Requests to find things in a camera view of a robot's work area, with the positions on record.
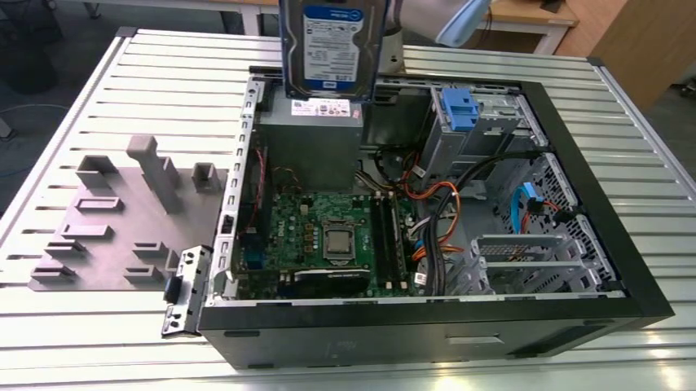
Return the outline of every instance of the blue label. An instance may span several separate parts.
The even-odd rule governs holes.
[[[305,7],[305,16],[313,19],[345,20],[347,22],[359,22],[363,18],[361,10],[321,6]]]
[[[313,90],[347,90],[355,84],[351,81],[323,81],[314,79],[305,79],[307,86]]]

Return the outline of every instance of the cpu socket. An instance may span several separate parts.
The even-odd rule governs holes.
[[[323,224],[325,260],[334,266],[345,266],[355,259],[354,226],[347,224]]]

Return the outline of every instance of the white table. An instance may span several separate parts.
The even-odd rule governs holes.
[[[277,38],[140,30],[115,38],[0,221],[0,386],[289,391],[696,389],[692,179],[608,72],[584,59],[406,47],[412,73],[538,81],[669,298],[676,316],[553,358],[237,372],[203,339],[162,340],[159,292],[32,292],[84,155],[136,163],[152,134],[178,167],[230,168],[250,65],[281,64]]]
[[[94,6],[96,3],[238,12],[242,14],[243,18],[245,34],[253,36],[261,35],[261,15],[278,14],[278,6],[261,6],[235,2],[210,2],[204,0],[99,0],[98,2],[84,2],[84,7],[92,18],[99,16],[96,7]],[[564,40],[565,33],[568,32],[570,26],[572,22],[566,20],[549,20],[548,24],[493,21],[490,29],[494,31],[533,33],[541,35],[541,40],[536,47],[534,54],[552,55],[556,52],[558,44]],[[484,21],[478,25],[478,29],[484,30],[485,28],[486,22]]]

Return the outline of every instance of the green circuit board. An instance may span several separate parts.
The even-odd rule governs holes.
[[[367,195],[279,194],[273,199],[270,240],[263,270],[249,273],[243,284],[250,299],[275,297],[278,272],[311,269],[370,270],[370,288],[357,297],[404,297],[416,291],[404,270],[404,286],[387,289],[377,281],[377,260],[373,249],[371,210]],[[410,203],[399,202],[401,211],[410,213]],[[341,226],[351,231],[354,257],[333,260],[325,254],[325,228]]]
[[[302,202],[309,203],[306,215],[301,213]],[[323,259],[322,224],[329,220],[345,221],[354,228],[355,259],[345,266],[365,269],[374,267],[367,197],[282,195],[277,197],[273,206],[271,245],[266,251],[267,268],[333,267]]]

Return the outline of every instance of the expansion slot bracket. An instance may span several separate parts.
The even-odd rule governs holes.
[[[182,252],[176,275],[167,281],[164,289],[167,312],[162,325],[162,338],[200,336],[198,319],[203,307],[211,259],[212,249],[208,246],[198,246]]]

